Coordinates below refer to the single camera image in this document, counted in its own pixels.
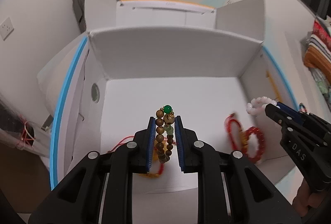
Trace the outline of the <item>person's right hand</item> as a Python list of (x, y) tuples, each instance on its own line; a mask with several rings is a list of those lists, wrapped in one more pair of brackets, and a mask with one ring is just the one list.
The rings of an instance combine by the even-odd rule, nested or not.
[(293, 199), (292, 206), (301, 216), (307, 215), (310, 208), (318, 208), (324, 198), (327, 196), (327, 191), (314, 193), (310, 190), (307, 182), (303, 179), (301, 186), (297, 190), (297, 194)]

